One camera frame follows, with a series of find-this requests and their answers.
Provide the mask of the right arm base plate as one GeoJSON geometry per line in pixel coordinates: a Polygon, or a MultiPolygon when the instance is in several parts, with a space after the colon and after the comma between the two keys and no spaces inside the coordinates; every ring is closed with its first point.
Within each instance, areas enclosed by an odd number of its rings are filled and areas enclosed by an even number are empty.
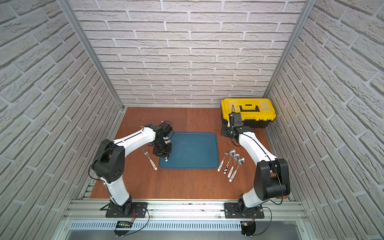
{"type": "Polygon", "coordinates": [[[263,219],[265,217],[262,206],[247,208],[242,203],[224,203],[226,219],[263,219]]]}

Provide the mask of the fork cartoon text handle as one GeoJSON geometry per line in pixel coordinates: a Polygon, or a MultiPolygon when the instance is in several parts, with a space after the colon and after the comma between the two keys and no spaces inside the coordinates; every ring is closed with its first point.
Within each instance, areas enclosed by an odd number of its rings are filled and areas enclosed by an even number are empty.
{"type": "Polygon", "coordinates": [[[151,157],[149,156],[148,151],[147,151],[146,149],[142,149],[142,151],[143,151],[144,155],[149,159],[149,161],[150,161],[152,167],[154,168],[154,170],[157,171],[158,168],[157,168],[157,166],[155,165],[154,161],[153,161],[153,160],[151,159],[151,157]]]}

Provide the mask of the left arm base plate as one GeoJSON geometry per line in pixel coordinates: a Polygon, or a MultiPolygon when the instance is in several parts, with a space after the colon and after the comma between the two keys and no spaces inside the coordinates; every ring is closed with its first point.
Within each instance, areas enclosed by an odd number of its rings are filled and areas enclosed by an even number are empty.
{"type": "Polygon", "coordinates": [[[148,207],[148,202],[130,202],[126,203],[123,206],[116,205],[110,201],[108,207],[106,208],[106,218],[136,218],[143,219],[145,218],[148,207]]]}

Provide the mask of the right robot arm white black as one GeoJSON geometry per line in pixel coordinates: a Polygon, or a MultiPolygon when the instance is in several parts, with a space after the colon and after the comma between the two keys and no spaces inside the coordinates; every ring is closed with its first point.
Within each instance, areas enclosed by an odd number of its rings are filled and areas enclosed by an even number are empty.
{"type": "Polygon", "coordinates": [[[250,127],[223,125],[222,136],[236,140],[256,165],[254,187],[241,197],[246,208],[253,208],[291,193],[288,162],[270,153],[250,127]]]}

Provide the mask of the fork plain white handle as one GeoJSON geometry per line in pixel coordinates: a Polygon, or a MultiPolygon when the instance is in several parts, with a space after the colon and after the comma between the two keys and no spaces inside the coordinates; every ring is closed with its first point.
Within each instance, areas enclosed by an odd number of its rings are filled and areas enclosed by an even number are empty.
{"type": "Polygon", "coordinates": [[[221,171],[222,167],[223,167],[223,164],[224,164],[224,160],[226,159],[226,157],[229,155],[229,152],[230,152],[230,149],[226,149],[225,153],[224,153],[224,157],[221,161],[221,163],[219,164],[219,167],[217,169],[218,172],[221,171]]]}

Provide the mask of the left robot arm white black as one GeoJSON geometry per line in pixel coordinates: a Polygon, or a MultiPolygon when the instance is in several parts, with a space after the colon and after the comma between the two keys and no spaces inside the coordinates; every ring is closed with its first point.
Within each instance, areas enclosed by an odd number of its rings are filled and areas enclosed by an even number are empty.
{"type": "Polygon", "coordinates": [[[132,201],[123,181],[126,157],[136,149],[152,144],[153,154],[168,160],[172,151],[169,136],[172,131],[171,123],[163,121],[158,126],[145,125],[141,130],[121,139],[105,139],[100,143],[91,168],[106,185],[113,205],[126,208],[132,201]]]}

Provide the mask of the spoon cow pattern handle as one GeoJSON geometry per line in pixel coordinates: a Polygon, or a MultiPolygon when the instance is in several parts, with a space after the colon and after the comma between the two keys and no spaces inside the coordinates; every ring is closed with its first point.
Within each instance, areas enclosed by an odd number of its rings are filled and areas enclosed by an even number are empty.
{"type": "Polygon", "coordinates": [[[229,158],[229,160],[228,160],[228,162],[227,162],[227,164],[226,164],[226,167],[225,167],[225,169],[224,169],[224,174],[227,173],[228,168],[229,168],[229,165],[230,165],[230,162],[231,162],[231,159],[234,157],[235,154],[236,154],[236,150],[235,150],[235,149],[231,149],[231,150],[229,151],[229,156],[230,156],[230,158],[229,158]]]}

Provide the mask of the spoon plain white handle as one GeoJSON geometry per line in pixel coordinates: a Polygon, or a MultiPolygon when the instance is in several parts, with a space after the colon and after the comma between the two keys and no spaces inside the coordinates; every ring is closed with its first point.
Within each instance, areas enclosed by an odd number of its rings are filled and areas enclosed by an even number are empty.
{"type": "Polygon", "coordinates": [[[244,157],[241,157],[241,158],[238,160],[238,166],[237,166],[236,170],[234,171],[234,173],[232,174],[232,176],[231,176],[230,179],[229,179],[229,182],[230,182],[230,183],[234,180],[234,178],[235,178],[235,176],[236,176],[236,174],[237,174],[237,172],[238,172],[239,167],[242,166],[244,163],[245,163],[245,158],[244,158],[244,157]]]}

